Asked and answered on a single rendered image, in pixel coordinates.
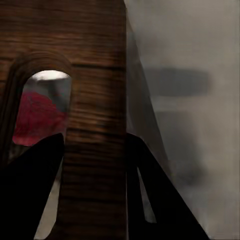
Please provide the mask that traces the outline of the cutting board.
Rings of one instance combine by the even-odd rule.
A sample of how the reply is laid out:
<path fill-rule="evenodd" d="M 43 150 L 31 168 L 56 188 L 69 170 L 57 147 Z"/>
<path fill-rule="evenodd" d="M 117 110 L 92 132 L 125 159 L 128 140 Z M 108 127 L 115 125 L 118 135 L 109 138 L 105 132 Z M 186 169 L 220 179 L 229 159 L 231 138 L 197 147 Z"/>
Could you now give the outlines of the cutting board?
<path fill-rule="evenodd" d="M 72 77 L 56 222 L 44 240 L 126 240 L 124 0 L 0 0 L 0 170 L 27 80 Z"/>

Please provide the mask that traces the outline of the vidalia onion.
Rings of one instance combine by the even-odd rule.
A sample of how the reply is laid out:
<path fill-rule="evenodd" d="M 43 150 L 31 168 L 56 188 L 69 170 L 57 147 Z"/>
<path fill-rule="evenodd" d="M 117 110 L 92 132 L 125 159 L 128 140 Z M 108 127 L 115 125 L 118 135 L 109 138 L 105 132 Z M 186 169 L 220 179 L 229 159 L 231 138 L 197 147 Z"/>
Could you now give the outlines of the vidalia onion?
<path fill-rule="evenodd" d="M 11 144 L 33 147 L 52 136 L 60 121 L 68 120 L 68 113 L 58 110 L 43 94 L 22 90 L 20 98 Z"/>

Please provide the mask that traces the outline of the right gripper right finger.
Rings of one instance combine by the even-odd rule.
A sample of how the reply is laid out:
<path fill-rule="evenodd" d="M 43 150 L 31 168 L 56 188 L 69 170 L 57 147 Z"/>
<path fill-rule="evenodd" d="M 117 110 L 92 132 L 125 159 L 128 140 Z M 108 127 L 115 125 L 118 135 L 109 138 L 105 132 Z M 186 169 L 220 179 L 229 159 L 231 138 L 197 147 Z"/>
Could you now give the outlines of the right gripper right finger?
<path fill-rule="evenodd" d="M 145 142 L 126 134 L 129 240 L 210 240 Z M 156 223 L 145 220 L 139 168 Z"/>

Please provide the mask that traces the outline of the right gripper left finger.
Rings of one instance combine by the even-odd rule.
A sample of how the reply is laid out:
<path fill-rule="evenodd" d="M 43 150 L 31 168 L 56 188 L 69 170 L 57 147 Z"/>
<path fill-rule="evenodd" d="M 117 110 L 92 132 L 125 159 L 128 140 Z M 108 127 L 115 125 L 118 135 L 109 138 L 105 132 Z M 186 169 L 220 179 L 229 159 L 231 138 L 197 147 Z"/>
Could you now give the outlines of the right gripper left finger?
<path fill-rule="evenodd" d="M 0 170 L 0 240 L 34 240 L 64 149 L 53 134 Z"/>

